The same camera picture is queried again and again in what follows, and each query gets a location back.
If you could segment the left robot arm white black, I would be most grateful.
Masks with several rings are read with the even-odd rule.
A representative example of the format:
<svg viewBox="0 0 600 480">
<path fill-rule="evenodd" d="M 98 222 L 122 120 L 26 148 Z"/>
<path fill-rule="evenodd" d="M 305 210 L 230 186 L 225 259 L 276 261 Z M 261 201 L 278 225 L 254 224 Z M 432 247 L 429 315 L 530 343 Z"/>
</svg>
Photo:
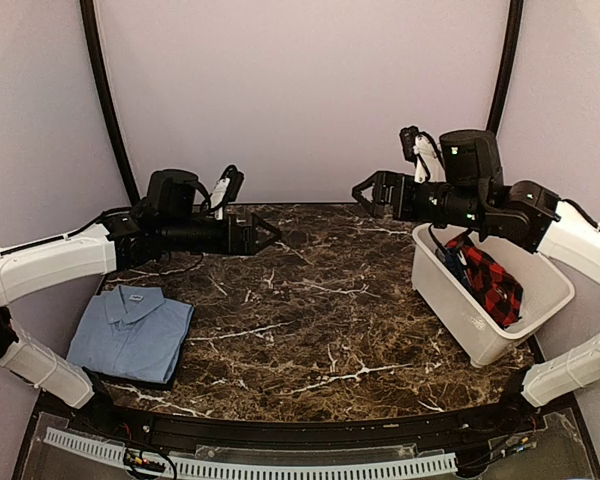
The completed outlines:
<svg viewBox="0 0 600 480">
<path fill-rule="evenodd" d="M 27 244 L 0 248 L 0 366 L 79 410 L 100 436 L 121 427 L 97 376 L 42 344 L 9 312 L 14 301 L 75 279 L 106 275 L 172 252 L 250 256 L 280 241 L 280 230 L 256 214 L 241 223 L 226 213 L 244 175 L 228 166 L 213 190 L 188 171 L 150 177 L 146 195 L 131 207 L 106 210 L 86 225 Z"/>
</svg>

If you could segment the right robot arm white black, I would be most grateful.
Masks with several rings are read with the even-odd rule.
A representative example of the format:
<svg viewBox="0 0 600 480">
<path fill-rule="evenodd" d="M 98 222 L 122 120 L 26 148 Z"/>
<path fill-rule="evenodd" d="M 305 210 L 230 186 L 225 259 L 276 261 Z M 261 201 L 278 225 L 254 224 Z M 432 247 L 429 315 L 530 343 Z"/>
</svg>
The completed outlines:
<svg viewBox="0 0 600 480">
<path fill-rule="evenodd" d="M 506 239 L 531 253 L 558 260 L 600 285 L 600 225 L 575 202 L 525 180 L 506 185 L 494 133 L 464 129 L 444 133 L 433 146 L 444 180 L 427 170 L 413 175 L 379 170 L 352 189 L 372 216 L 389 206 L 394 219 L 464 227 Z M 529 407 L 600 380 L 600 333 L 566 353 L 515 374 L 505 400 L 490 413 L 501 434 L 514 432 Z"/>
</svg>

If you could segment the red black plaid shirt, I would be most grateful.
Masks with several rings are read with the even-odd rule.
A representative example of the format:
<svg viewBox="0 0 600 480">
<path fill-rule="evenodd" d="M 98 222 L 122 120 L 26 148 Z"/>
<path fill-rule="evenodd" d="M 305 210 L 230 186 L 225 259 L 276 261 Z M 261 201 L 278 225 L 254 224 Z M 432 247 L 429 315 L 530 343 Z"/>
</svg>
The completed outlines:
<svg viewBox="0 0 600 480">
<path fill-rule="evenodd" d="M 467 233 L 452 238 L 443 249 L 457 253 L 468 267 L 472 285 L 468 293 L 501 329 L 520 320 L 524 289 L 513 275 L 476 247 Z"/>
</svg>

